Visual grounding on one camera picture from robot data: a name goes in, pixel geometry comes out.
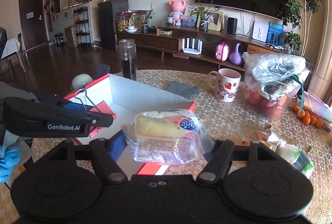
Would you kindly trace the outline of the blue gloved left hand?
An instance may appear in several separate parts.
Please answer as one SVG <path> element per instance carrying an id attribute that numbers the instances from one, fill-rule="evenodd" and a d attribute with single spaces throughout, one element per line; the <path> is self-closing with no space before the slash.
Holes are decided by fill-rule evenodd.
<path id="1" fill-rule="evenodd" d="M 1 145 L 1 183 L 7 182 L 13 169 L 20 163 L 22 151 L 17 135 L 6 132 Z"/>

